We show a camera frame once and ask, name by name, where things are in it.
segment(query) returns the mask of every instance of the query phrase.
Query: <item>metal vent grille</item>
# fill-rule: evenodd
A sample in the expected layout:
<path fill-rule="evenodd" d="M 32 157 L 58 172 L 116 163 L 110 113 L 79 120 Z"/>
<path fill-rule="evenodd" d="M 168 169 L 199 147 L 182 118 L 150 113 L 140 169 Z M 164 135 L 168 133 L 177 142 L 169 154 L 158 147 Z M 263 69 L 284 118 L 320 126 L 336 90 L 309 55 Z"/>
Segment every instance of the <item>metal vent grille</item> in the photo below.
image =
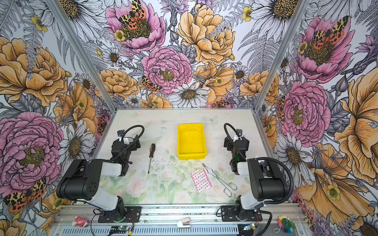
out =
<path fill-rule="evenodd" d="M 96 236 L 107 236 L 111 226 L 92 226 Z M 129 231 L 113 236 L 127 235 Z M 237 225 L 192 225 L 191 228 L 178 228 L 175 225 L 137 225 L 133 231 L 134 236 L 142 235 L 235 235 L 239 234 Z M 90 227 L 78 228 L 64 226 L 61 236 L 92 236 Z"/>

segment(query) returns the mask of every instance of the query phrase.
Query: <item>cable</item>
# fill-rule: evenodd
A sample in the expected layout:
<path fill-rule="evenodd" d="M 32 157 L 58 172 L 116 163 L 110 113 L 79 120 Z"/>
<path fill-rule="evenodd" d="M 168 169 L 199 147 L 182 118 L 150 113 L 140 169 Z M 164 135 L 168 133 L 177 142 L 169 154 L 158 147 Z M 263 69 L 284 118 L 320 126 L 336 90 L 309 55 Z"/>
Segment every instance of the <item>cable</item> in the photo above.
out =
<path fill-rule="evenodd" d="M 247 159 L 246 156 L 239 150 L 239 148 L 237 146 L 235 146 L 234 140 L 231 138 L 230 134 L 227 131 L 227 126 L 231 127 L 231 129 L 237 134 L 238 137 L 240 137 L 239 133 L 229 123 L 224 124 L 223 127 L 225 129 L 225 132 L 226 132 L 228 139 L 230 140 L 232 145 L 236 148 L 236 150 L 239 152 L 239 154 L 246 160 Z M 294 179 L 293 179 L 293 175 L 291 174 L 289 168 L 287 168 L 287 166 L 285 164 L 283 164 L 282 162 L 280 162 L 279 160 L 276 160 L 276 159 L 271 158 L 271 157 L 259 157 L 259 158 L 256 158 L 256 160 L 269 160 L 269 161 L 273 161 L 273 162 L 277 163 L 286 171 L 286 173 L 289 177 L 289 190 L 283 196 L 283 198 L 281 198 L 280 200 L 276 200 L 276 201 L 265 201 L 264 204 L 281 204 L 283 202 L 286 202 L 290 198 L 290 196 L 291 196 L 291 194 L 293 193 L 293 190 L 294 190 Z"/>
<path fill-rule="evenodd" d="M 130 130 L 136 128 L 136 127 L 140 127 L 142 128 L 142 133 L 144 132 L 144 126 L 143 125 L 134 125 L 134 126 L 131 126 L 130 128 L 128 128 L 123 134 L 122 134 L 122 138 L 121 138 L 121 141 L 123 142 L 123 139 L 126 135 L 127 132 L 129 132 Z"/>
<path fill-rule="evenodd" d="M 133 146 L 138 140 L 139 140 L 139 138 L 143 135 L 143 133 L 144 133 L 144 126 L 143 125 L 134 125 L 134 126 L 131 126 L 130 128 L 128 128 L 124 133 L 123 133 L 123 135 L 122 135 L 122 138 L 121 138 L 121 141 L 123 142 L 123 138 L 125 137 L 125 134 L 128 132 L 128 131 L 130 131 L 130 130 L 132 130 L 133 128 L 136 128 L 136 127 L 140 127 L 140 128 L 142 128 L 142 132 L 138 135 L 138 137 L 136 137 L 135 139 L 134 139 L 134 141 L 132 141 L 125 149 L 123 149 L 117 156 L 115 156 L 115 157 L 112 157 L 112 158 L 110 158 L 110 160 L 109 160 L 109 162 L 112 162 L 113 160 L 115 160 L 116 158 L 118 158 L 119 156 L 121 156 L 122 155 L 122 153 L 124 153 L 126 150 L 128 150 L 131 146 Z"/>
<path fill-rule="evenodd" d="M 92 233 L 93 236 L 95 236 L 95 234 L 93 233 L 93 230 L 92 230 L 92 221 L 95 218 L 95 216 L 103 215 L 104 211 L 102 209 L 100 209 L 100 208 L 96 208 L 96 209 L 93 209 L 93 213 L 94 213 L 94 216 L 92 217 L 90 225 L 91 225 L 91 233 Z"/>
<path fill-rule="evenodd" d="M 220 210 L 220 208 L 217 210 L 217 212 L 215 213 L 216 216 L 218 216 L 218 211 Z M 218 216 L 218 217 L 222 217 L 222 215 Z"/>
<path fill-rule="evenodd" d="M 272 218 L 273 218 L 273 215 L 271 212 L 269 211 L 263 211 L 263 210 L 257 210 L 257 212 L 260 212 L 260 213 L 265 213 L 265 214 L 268 214 L 269 215 L 269 220 L 268 222 L 266 223 L 266 226 L 264 227 L 264 229 L 256 236 L 261 236 L 263 233 L 265 233 L 265 231 L 268 229 L 269 225 L 270 225 L 270 222 L 272 221 Z"/>

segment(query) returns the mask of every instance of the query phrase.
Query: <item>yellow flower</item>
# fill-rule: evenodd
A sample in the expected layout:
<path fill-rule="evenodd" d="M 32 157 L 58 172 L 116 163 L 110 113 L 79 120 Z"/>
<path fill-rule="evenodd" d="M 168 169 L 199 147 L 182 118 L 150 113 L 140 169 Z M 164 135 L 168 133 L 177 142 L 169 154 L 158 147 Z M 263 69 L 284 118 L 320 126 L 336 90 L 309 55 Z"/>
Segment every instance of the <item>yellow flower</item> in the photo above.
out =
<path fill-rule="evenodd" d="M 117 94 L 126 99 L 130 95 L 140 93 L 138 81 L 121 70 L 103 70 L 100 72 L 100 78 L 111 97 Z M 95 93 L 101 96 L 97 88 Z"/>
<path fill-rule="evenodd" d="M 102 58 L 102 52 L 101 52 L 101 50 L 100 50 L 99 48 L 96 48 L 96 53 L 97 53 L 97 55 L 98 55 L 99 57 Z"/>
<path fill-rule="evenodd" d="M 83 111 L 85 109 L 85 103 L 83 100 L 79 100 L 78 102 L 76 102 L 76 106 L 81 110 Z"/>
<path fill-rule="evenodd" d="M 339 188 L 333 185 L 328 185 L 327 196 L 333 201 L 339 201 L 341 199 Z"/>
<path fill-rule="evenodd" d="M 223 17 L 214 15 L 214 11 L 206 5 L 195 6 L 195 15 L 185 12 L 181 15 L 177 33 L 185 40 L 185 46 L 193 45 L 197 51 L 197 62 L 220 65 L 225 58 L 232 55 L 232 44 L 235 40 L 235 32 L 224 30 L 216 36 L 210 37 L 210 33 L 220 26 Z"/>
<path fill-rule="evenodd" d="M 32 16 L 30 19 L 31 19 L 31 22 L 33 22 L 33 24 L 36 25 L 36 28 L 37 28 L 39 31 L 45 31 L 45 32 L 47 32 L 47 27 L 44 26 L 44 25 L 42 24 L 41 18 L 36 17 L 36 16 L 34 15 L 34 16 Z"/>
<path fill-rule="evenodd" d="M 374 208 L 358 193 L 361 190 L 355 180 L 348 178 L 350 168 L 347 160 L 331 144 L 318 143 L 314 155 L 317 166 L 310 170 L 315 176 L 315 182 L 312 186 L 305 182 L 306 186 L 298 188 L 298 193 L 310 209 L 322 216 L 327 217 L 332 212 L 330 221 L 333 224 L 339 224 L 355 214 L 357 221 L 352 228 L 358 229 L 364 223 L 363 217 L 374 214 Z M 368 191 L 365 187 L 362 190 L 365 193 Z"/>
<path fill-rule="evenodd" d="M 278 128 L 276 125 L 276 117 L 272 115 L 266 115 L 262 118 L 262 125 L 266 136 L 268 137 L 269 144 L 271 148 L 274 148 L 277 141 Z"/>
<path fill-rule="evenodd" d="M 14 220 L 12 224 L 8 220 L 0 220 L 0 235 L 4 236 L 25 236 L 26 223 Z"/>
<path fill-rule="evenodd" d="M 243 8 L 243 14 L 242 14 L 242 18 L 243 20 L 249 22 L 252 18 L 251 18 L 251 13 L 253 12 L 252 10 L 252 7 L 250 6 L 246 6 Z"/>
<path fill-rule="evenodd" d="M 12 95 L 8 102 L 17 101 L 22 93 L 33 94 L 42 101 L 42 106 L 49 106 L 57 96 L 67 92 L 66 72 L 47 48 L 38 45 L 36 64 L 29 80 L 25 51 L 29 46 L 22 39 L 9 42 L 0 37 L 0 94 Z"/>
<path fill-rule="evenodd" d="M 122 30 L 116 30 L 114 37 L 116 37 L 116 40 L 119 42 L 125 41 L 126 39 Z"/>
<path fill-rule="evenodd" d="M 348 167 L 356 178 L 370 185 L 378 178 L 378 68 L 349 83 L 349 102 L 342 108 L 352 115 L 349 125 L 335 133 L 340 151 L 347 155 Z"/>
<path fill-rule="evenodd" d="M 206 64 L 197 67 L 193 72 L 197 80 L 205 80 L 203 87 L 209 87 L 210 93 L 208 96 L 208 103 L 221 99 L 232 88 L 232 81 L 236 82 L 234 75 L 234 68 L 225 68 L 223 66 L 215 67 L 213 64 Z"/>
<path fill-rule="evenodd" d="M 261 73 L 257 72 L 255 74 L 247 76 L 246 77 L 247 83 L 243 83 L 240 85 L 240 95 L 253 96 L 255 94 L 259 94 L 262 86 L 265 83 L 267 75 L 268 75 L 268 70 L 263 71 Z M 278 81 L 279 81 L 279 78 L 278 78 L 278 75 L 276 75 L 265 97 L 266 102 L 270 106 L 274 104 L 274 100 L 278 97 Z"/>
<path fill-rule="evenodd" d="M 147 97 L 147 101 L 152 106 L 157 107 L 157 108 L 172 107 L 171 103 L 165 97 L 157 96 L 153 93 L 151 94 L 151 97 Z"/>
<path fill-rule="evenodd" d="M 307 42 L 304 41 L 303 43 L 300 44 L 300 46 L 298 48 L 298 53 L 303 54 L 305 52 L 306 48 L 307 48 Z"/>
<path fill-rule="evenodd" d="M 69 205 L 70 201 L 67 199 L 58 198 L 56 190 L 48 197 L 44 198 L 42 205 L 46 207 L 43 211 L 39 212 L 39 215 L 43 218 L 49 218 L 54 214 L 58 214 L 63 205 Z"/>
<path fill-rule="evenodd" d="M 87 128 L 94 134 L 96 131 L 95 104 L 84 91 L 80 83 L 75 84 L 74 89 L 70 89 L 70 95 L 60 96 L 54 107 L 55 121 L 64 124 L 71 123 L 74 128 L 80 120 L 87 122 Z"/>

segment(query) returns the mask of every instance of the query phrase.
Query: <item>metal tongs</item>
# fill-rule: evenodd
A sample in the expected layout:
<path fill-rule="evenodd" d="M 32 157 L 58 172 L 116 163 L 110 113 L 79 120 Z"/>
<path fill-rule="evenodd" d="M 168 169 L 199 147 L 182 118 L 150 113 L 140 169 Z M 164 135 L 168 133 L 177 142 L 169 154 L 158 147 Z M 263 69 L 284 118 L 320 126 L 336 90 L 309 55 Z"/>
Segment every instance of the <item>metal tongs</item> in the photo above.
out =
<path fill-rule="evenodd" d="M 206 169 L 206 171 L 208 172 L 208 174 L 211 174 L 212 176 L 214 176 L 224 187 L 225 187 L 225 189 L 223 190 L 223 193 L 226 195 L 226 196 L 228 196 L 228 197 L 231 197 L 232 196 L 232 192 L 228 189 L 228 188 L 230 188 L 230 189 L 232 189 L 232 190 L 237 190 L 237 186 L 234 184 L 234 183 L 230 183 L 231 185 L 233 185 L 234 186 L 234 188 L 233 187 L 231 187 L 229 184 L 227 184 L 225 181 L 223 181 L 223 179 L 221 179 L 221 178 L 219 178 L 218 176 L 217 176 L 217 174 L 213 171 L 213 169 L 212 168 L 209 168 L 209 167 L 207 167 L 207 166 L 205 166 L 205 164 L 204 163 L 202 163 L 202 165 L 205 167 L 205 169 Z"/>

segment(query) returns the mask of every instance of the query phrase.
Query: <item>floral tablecloth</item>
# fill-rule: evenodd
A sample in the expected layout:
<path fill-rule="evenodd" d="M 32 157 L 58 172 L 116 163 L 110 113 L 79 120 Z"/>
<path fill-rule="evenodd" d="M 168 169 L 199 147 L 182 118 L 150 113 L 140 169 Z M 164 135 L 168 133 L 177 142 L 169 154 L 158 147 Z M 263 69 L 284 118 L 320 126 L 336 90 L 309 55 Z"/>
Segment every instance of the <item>floral tablecloth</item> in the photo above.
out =
<path fill-rule="evenodd" d="M 233 203 L 238 195 L 250 190 L 249 177 L 235 175 L 229 165 L 231 152 L 223 147 L 225 122 L 243 130 L 250 140 L 248 156 L 265 156 L 257 127 L 250 110 L 119 110 L 101 146 L 97 158 L 109 159 L 111 145 L 117 139 L 117 130 L 136 124 L 145 127 L 140 138 L 141 148 L 133 151 L 124 177 L 102 177 L 100 187 L 121 196 L 125 204 L 203 204 Z M 177 125 L 202 123 L 208 154 L 205 159 L 179 160 L 177 157 Z M 127 136 L 134 137 L 135 129 Z M 156 144 L 150 174 L 149 147 Z M 217 176 L 237 186 L 232 197 L 224 193 L 224 186 L 209 175 L 212 186 L 197 193 L 190 173 L 202 169 L 202 163 L 212 168 Z"/>

